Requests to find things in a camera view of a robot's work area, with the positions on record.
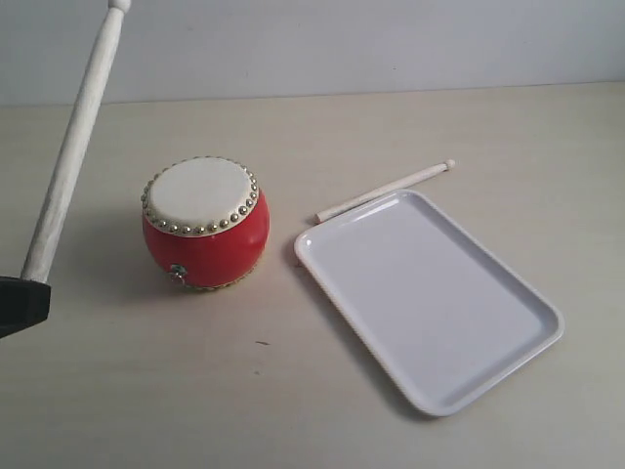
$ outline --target drum head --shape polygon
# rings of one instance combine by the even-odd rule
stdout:
[[[231,229],[254,209],[259,190],[244,166],[206,156],[177,163],[148,183],[146,218],[171,235],[214,235]]]

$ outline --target large wooden stick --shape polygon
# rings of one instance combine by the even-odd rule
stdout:
[[[335,205],[326,210],[323,210],[314,216],[315,221],[318,224],[323,223],[326,220],[329,220],[330,218],[334,218],[337,215],[340,215],[344,212],[347,212],[348,210],[358,207],[359,205],[362,205],[363,203],[368,202],[369,200],[373,200],[374,198],[384,195],[387,192],[391,192],[396,189],[409,188],[410,186],[413,186],[417,183],[421,183],[422,181],[433,178],[434,176],[444,171],[449,171],[455,165],[456,165],[456,162],[453,159],[448,159],[444,163],[435,164],[434,166],[431,166],[429,168],[423,169],[421,171],[417,171],[416,173],[411,174],[410,176],[406,176],[405,178],[398,179],[397,181],[388,183],[382,186],[381,188],[363,193],[359,195],[358,197],[354,197],[339,205]]]
[[[117,52],[121,25],[130,5],[131,0],[108,0],[108,12],[91,51],[50,186],[21,270],[22,279],[42,283],[48,279],[67,209]]]

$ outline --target plastic tray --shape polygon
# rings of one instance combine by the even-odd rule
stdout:
[[[414,191],[307,230],[295,251],[429,415],[460,410],[563,335],[555,308]]]

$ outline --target drumstick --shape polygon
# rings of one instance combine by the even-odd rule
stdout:
[[[131,0],[108,0],[108,12],[94,42],[69,118],[21,278],[45,282],[57,251],[78,173],[89,145],[113,63],[124,15]]]
[[[358,207],[359,205],[365,202],[368,202],[369,200],[373,200],[374,198],[377,198],[381,195],[384,195],[385,193],[395,191],[397,189],[408,188],[417,183],[421,183],[422,181],[433,178],[434,176],[437,176],[438,174],[444,171],[449,171],[455,165],[456,165],[456,162],[453,159],[448,159],[441,164],[435,164],[434,166],[431,166],[429,168],[423,169],[421,171],[417,171],[416,173],[411,174],[410,176],[406,176],[405,178],[398,179],[397,181],[386,184],[382,186],[381,188],[363,193],[362,195],[352,198],[351,200],[348,200],[339,205],[335,205],[334,207],[330,207],[326,210],[323,210],[315,215],[315,220],[318,224],[323,223],[326,220],[329,220],[330,218],[334,218],[337,215],[340,215],[341,213],[347,212],[348,210]]]

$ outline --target wall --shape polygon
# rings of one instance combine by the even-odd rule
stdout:
[[[0,0],[0,106],[73,102],[105,0]],[[623,0],[135,0],[107,102],[625,79]]]

